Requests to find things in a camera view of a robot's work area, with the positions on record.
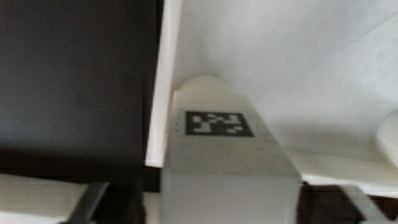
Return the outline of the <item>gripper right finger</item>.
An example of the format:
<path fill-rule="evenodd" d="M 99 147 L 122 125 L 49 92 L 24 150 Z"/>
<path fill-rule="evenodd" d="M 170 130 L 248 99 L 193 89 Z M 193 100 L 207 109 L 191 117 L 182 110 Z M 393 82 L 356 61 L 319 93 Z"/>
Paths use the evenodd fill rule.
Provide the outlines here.
<path fill-rule="evenodd" d="M 365 213 L 338 185 L 301 185 L 298 224 L 363 224 Z"/>

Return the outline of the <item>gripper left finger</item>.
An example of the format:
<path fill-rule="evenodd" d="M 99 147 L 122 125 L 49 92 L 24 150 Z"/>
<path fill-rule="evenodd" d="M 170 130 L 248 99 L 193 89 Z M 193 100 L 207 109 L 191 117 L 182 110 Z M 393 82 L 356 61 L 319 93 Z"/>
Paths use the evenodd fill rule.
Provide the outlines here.
<path fill-rule="evenodd" d="M 145 195 L 138 183 L 93 183 L 68 224 L 147 224 Z"/>

